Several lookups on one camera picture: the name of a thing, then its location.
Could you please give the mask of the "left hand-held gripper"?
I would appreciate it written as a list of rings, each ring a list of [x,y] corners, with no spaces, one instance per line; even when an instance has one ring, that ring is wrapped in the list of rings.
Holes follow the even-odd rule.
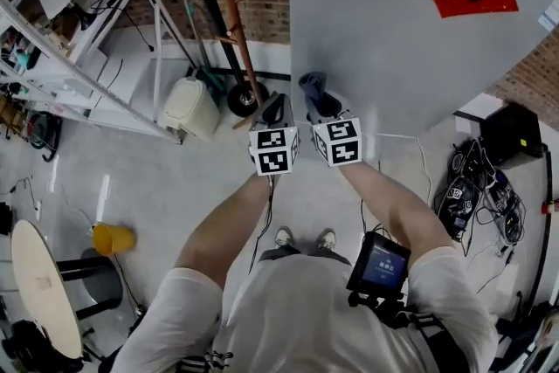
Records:
[[[252,116],[250,130],[249,152],[258,175],[292,173],[300,151],[300,137],[299,129],[293,127],[290,97],[272,93]]]

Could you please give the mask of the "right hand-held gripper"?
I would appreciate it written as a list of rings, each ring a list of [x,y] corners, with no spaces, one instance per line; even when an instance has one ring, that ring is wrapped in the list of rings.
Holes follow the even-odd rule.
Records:
[[[305,103],[307,120],[315,124],[312,126],[315,148],[327,165],[340,167],[360,162],[362,130],[358,118],[347,119],[353,116],[347,99],[334,91],[325,91],[321,108],[319,102],[308,96]]]

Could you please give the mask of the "grey blue cleaning cloth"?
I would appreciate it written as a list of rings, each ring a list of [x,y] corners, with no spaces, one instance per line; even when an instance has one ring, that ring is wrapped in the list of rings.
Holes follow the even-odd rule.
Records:
[[[325,93],[326,81],[325,73],[310,72],[300,77],[299,87],[309,99],[321,101]]]

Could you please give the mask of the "light grey refrigerator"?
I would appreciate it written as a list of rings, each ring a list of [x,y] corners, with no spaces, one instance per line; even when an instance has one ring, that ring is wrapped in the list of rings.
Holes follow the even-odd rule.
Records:
[[[537,47],[552,2],[443,18],[433,0],[290,0],[292,75],[324,72],[368,133],[418,135]]]

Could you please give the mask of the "person's right forearm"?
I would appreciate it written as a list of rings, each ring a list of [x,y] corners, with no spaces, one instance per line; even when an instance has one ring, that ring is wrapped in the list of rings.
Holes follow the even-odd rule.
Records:
[[[445,227],[420,197],[365,162],[340,167],[371,214],[411,251],[410,263],[431,252],[456,249]]]

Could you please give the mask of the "person's left forearm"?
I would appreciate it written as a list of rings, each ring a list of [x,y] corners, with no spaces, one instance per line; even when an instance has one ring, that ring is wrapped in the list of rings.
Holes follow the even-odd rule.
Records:
[[[199,272],[223,288],[233,262],[253,234],[274,187],[272,176],[249,176],[190,234],[175,267]]]

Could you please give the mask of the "black coat rack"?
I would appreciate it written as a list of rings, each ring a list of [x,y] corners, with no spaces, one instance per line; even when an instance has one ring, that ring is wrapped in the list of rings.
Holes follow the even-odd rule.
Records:
[[[215,39],[224,49],[237,85],[227,94],[229,109],[239,117],[249,117],[265,101],[256,80],[248,51],[244,30],[235,0],[225,0],[231,16],[231,26],[227,27],[217,0],[204,0],[215,29]]]

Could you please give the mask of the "teal dustpan and broom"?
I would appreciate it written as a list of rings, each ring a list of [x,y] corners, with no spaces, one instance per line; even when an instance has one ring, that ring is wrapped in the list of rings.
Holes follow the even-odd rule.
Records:
[[[184,9],[186,10],[187,16],[189,18],[190,26],[191,26],[191,29],[193,31],[195,40],[197,42],[198,50],[200,51],[200,55],[202,57],[202,69],[203,69],[204,73],[207,75],[207,77],[209,78],[209,80],[217,88],[217,90],[221,94],[225,94],[226,93],[226,88],[225,88],[224,78],[221,75],[215,74],[212,71],[212,68],[210,66],[210,61],[209,61],[209,58],[208,58],[208,54],[207,54],[207,52],[205,50],[205,47],[204,47],[204,42],[201,39],[201,37],[198,33],[198,30],[197,30],[197,27],[195,25],[194,6],[188,0],[183,0],[183,6],[184,6]]]

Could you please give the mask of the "beige trash bin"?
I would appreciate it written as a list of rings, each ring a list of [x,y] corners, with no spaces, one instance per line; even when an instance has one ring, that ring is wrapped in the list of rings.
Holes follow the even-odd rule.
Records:
[[[199,79],[181,78],[173,85],[162,109],[160,122],[210,141],[219,121],[219,109]]]

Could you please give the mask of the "person's left white shoe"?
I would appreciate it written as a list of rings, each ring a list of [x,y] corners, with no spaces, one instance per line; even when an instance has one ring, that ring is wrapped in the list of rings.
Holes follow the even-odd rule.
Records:
[[[279,249],[284,246],[290,246],[293,244],[293,234],[289,228],[282,226],[280,227],[274,238],[275,248]]]

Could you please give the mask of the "person's white shoe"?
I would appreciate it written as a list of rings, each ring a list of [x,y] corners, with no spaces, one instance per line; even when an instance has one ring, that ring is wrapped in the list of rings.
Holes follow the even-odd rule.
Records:
[[[315,245],[319,250],[333,251],[336,245],[335,232],[332,229],[325,229],[316,239]]]
[[[289,228],[282,226],[280,227],[274,238],[275,248],[279,249],[284,246],[290,246],[293,244],[293,234]]]

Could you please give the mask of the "person's right white shoe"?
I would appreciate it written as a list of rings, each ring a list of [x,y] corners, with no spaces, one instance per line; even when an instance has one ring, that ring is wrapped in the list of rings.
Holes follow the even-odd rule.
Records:
[[[325,229],[316,239],[315,245],[319,250],[333,251],[336,245],[335,232],[332,229]]]

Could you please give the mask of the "person's dark trousers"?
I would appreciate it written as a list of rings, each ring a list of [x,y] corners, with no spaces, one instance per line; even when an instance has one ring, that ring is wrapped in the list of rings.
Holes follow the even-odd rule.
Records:
[[[259,262],[265,260],[276,260],[282,259],[293,255],[303,255],[307,257],[333,259],[347,266],[352,266],[352,264],[342,255],[330,250],[328,248],[314,248],[310,252],[304,253],[291,245],[283,245],[279,248],[274,248],[271,250],[264,251],[259,258]]]

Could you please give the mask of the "chest-mounted black screen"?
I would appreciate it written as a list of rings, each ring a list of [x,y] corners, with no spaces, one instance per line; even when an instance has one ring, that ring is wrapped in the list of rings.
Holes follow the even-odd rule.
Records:
[[[388,297],[399,294],[407,279],[411,251],[383,235],[368,231],[349,277],[352,293]]]

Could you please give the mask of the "white metal shelving rack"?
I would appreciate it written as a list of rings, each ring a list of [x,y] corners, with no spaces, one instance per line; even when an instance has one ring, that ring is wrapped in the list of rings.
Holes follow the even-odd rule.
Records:
[[[96,15],[0,0],[0,87],[15,100],[97,127],[175,140],[160,122],[173,83],[194,62],[163,0],[74,0]]]

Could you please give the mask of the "black cabinet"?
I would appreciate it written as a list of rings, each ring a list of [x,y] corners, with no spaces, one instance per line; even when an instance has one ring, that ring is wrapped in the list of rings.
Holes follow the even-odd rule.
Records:
[[[544,156],[537,114],[514,102],[480,123],[480,139],[489,161],[500,169],[511,169]]]

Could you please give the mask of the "yellow bucket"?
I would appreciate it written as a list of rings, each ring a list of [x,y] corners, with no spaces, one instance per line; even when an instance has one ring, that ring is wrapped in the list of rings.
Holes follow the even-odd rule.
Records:
[[[135,247],[134,232],[122,225],[98,223],[93,228],[93,248],[102,256],[112,256]]]

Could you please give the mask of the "black canister vacuum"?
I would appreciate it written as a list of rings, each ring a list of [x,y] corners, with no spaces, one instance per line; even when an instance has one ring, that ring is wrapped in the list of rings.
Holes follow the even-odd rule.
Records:
[[[27,121],[27,138],[36,150],[46,149],[49,155],[42,155],[45,162],[51,162],[57,154],[61,137],[62,119],[50,112],[40,111]]]

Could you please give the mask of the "black grey stool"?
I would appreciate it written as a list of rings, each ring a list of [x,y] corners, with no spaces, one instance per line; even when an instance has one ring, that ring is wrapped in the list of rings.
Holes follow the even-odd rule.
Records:
[[[116,309],[123,299],[121,277],[112,260],[87,248],[79,259],[56,262],[64,282],[80,280],[94,304],[75,312],[79,321]]]

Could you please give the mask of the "white blue label sticker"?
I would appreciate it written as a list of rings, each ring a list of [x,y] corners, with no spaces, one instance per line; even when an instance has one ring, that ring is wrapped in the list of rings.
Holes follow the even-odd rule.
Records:
[[[559,26],[559,0],[554,0],[539,16],[538,23],[547,31],[553,31]]]

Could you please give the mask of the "round light wooden table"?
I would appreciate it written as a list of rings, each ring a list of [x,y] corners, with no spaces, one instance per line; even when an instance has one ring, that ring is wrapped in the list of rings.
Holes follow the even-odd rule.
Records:
[[[10,253],[17,289],[31,319],[60,354],[80,358],[83,342],[76,313],[58,265],[34,224],[17,221]]]

